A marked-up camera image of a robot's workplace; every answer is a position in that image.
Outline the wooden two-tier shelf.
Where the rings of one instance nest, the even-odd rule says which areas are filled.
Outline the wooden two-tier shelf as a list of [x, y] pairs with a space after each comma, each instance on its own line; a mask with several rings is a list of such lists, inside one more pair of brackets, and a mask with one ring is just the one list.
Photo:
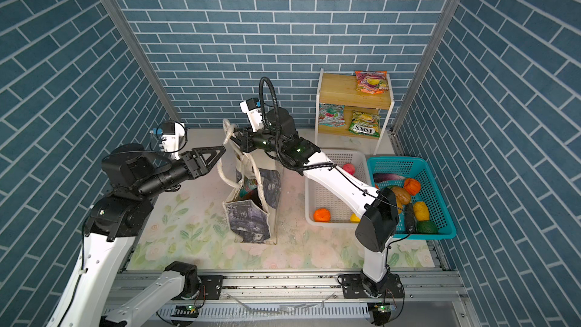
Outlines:
[[[316, 90], [316, 111], [321, 104], [343, 105], [345, 124], [342, 127], [322, 126], [319, 115], [315, 114], [314, 142], [322, 148], [358, 149], [367, 155], [381, 154], [382, 142], [388, 139], [387, 124], [389, 124], [395, 101], [393, 86], [388, 86], [387, 92], [371, 95], [356, 89], [356, 77], [344, 74], [319, 72]], [[354, 111], [376, 114], [380, 117], [380, 133], [378, 138], [363, 136], [348, 130]]]

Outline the yellow lemon front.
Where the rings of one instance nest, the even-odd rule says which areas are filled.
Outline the yellow lemon front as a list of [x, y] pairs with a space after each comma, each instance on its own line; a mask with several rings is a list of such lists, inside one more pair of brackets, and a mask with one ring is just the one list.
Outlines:
[[357, 215], [355, 215], [355, 213], [352, 213], [350, 216], [350, 222], [351, 223], [359, 223], [360, 218]]

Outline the white plastic basket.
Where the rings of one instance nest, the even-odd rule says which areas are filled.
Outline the white plastic basket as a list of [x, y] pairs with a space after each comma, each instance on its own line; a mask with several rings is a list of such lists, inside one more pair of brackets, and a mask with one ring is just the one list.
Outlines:
[[[371, 205], [379, 193], [372, 185], [366, 157], [360, 151], [323, 149], [322, 154], [316, 155], [314, 162], [331, 162], [336, 167], [305, 172], [307, 222], [324, 228], [354, 230], [357, 224], [350, 222], [351, 214], [365, 213], [365, 206]], [[356, 167], [354, 176], [342, 169], [346, 163]], [[330, 210], [329, 223], [313, 220], [313, 213], [319, 208]]]

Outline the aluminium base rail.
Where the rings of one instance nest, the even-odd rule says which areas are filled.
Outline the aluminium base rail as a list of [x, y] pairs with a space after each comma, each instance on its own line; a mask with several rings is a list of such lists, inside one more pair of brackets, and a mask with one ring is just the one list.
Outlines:
[[369, 305], [385, 302], [410, 311], [420, 302], [443, 303], [460, 326], [478, 326], [474, 306], [457, 272], [398, 270], [387, 291], [373, 298], [359, 272], [218, 272], [200, 275], [201, 294], [164, 302], [158, 315], [191, 322], [371, 316]]

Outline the teal snack bag top shelf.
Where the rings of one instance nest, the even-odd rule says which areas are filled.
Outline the teal snack bag top shelf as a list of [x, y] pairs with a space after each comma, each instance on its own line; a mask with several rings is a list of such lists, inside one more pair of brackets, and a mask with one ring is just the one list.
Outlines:
[[258, 189], [258, 183], [256, 179], [245, 178], [242, 188], [239, 191], [240, 199], [248, 199], [252, 197], [253, 193], [256, 193]]

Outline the floral table mat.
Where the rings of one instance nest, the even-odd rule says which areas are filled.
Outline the floral table mat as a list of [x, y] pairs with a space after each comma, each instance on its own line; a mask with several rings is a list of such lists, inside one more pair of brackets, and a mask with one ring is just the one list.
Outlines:
[[175, 260], [199, 269], [358, 270], [363, 247], [354, 228], [313, 226], [305, 214], [306, 180], [285, 170], [276, 216], [275, 245], [239, 243], [228, 228], [222, 203], [231, 192], [212, 170], [158, 197], [137, 242], [129, 270], [164, 269]]

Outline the brown potato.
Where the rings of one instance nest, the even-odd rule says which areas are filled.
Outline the brown potato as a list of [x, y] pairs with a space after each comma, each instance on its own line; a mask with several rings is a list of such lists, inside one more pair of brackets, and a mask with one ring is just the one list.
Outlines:
[[396, 195], [396, 202], [398, 206], [405, 206], [412, 200], [412, 196], [402, 187], [393, 186], [391, 191]]

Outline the pink yellow snack bag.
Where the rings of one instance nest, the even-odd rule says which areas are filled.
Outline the pink yellow snack bag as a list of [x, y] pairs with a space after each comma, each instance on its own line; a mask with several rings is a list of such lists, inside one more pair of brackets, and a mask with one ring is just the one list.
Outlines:
[[356, 90], [367, 94], [378, 95], [389, 89], [387, 71], [356, 71]]

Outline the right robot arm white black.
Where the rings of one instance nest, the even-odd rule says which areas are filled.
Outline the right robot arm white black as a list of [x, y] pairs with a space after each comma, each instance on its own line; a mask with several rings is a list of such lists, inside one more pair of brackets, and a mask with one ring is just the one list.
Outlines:
[[396, 195], [391, 189], [376, 189], [348, 174], [314, 143], [297, 133], [282, 136], [272, 130], [251, 127], [227, 127], [226, 139], [243, 155], [263, 150], [283, 167], [325, 187], [360, 218], [355, 237], [363, 246], [364, 263], [361, 283], [371, 298], [405, 298], [398, 275], [390, 270], [387, 256], [399, 223]]

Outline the teal red snack bag lower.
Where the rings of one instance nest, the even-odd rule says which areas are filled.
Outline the teal red snack bag lower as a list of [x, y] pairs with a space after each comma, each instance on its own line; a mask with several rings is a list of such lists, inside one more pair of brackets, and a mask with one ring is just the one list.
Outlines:
[[345, 125], [344, 105], [319, 104], [319, 125], [325, 127], [342, 127]]

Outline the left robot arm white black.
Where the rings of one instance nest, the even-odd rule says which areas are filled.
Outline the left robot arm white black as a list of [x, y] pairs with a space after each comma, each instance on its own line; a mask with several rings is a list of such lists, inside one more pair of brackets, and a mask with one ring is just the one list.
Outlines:
[[141, 326], [173, 299], [195, 303], [205, 288], [198, 268], [179, 261], [115, 311], [104, 307], [113, 282], [154, 210], [154, 199], [207, 175], [225, 154], [222, 145], [192, 148], [172, 160], [132, 143], [101, 161], [112, 190], [82, 226], [79, 257], [49, 326]]

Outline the orange tangerine front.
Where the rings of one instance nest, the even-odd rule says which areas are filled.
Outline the orange tangerine front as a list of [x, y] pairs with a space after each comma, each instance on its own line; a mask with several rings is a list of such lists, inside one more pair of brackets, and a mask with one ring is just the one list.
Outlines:
[[319, 208], [313, 213], [313, 220], [318, 223], [329, 223], [331, 221], [331, 212], [325, 208]]

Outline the teal plastic basket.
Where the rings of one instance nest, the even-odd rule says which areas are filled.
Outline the teal plastic basket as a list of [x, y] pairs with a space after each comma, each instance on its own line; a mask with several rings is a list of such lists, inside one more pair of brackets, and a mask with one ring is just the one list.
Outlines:
[[[430, 221], [437, 227], [435, 234], [423, 234], [415, 232], [409, 240], [446, 240], [454, 239], [457, 231], [447, 209], [446, 203], [440, 192], [440, 188], [434, 178], [428, 162], [418, 157], [381, 156], [370, 157], [367, 160], [369, 175], [372, 177], [372, 185], [379, 189], [393, 186], [404, 186], [405, 179], [412, 178], [419, 181], [420, 191], [411, 196], [411, 205], [422, 201], [426, 204]], [[376, 182], [374, 175], [380, 173], [392, 173], [402, 177], [402, 180], [386, 180]]]

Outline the beige canvas grocery bag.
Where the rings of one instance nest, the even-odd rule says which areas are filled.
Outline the beige canvas grocery bag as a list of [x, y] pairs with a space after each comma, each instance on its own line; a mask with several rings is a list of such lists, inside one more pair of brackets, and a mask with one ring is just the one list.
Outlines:
[[[228, 228], [236, 234], [237, 241], [246, 244], [275, 245], [278, 243], [277, 214], [281, 201], [281, 184], [284, 173], [282, 164], [262, 151], [244, 153], [233, 142], [234, 124], [222, 121], [225, 133], [223, 145], [234, 151], [235, 175], [225, 175], [222, 162], [216, 169], [222, 181], [231, 187], [231, 192], [222, 203]], [[240, 199], [239, 191], [245, 178], [256, 179], [258, 189], [251, 198]]]

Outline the green avocado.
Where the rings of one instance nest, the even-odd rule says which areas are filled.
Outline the green avocado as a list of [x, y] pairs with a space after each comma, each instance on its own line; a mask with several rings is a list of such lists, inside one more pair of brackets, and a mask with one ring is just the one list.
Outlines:
[[432, 220], [418, 221], [416, 232], [423, 235], [437, 235], [439, 229]]

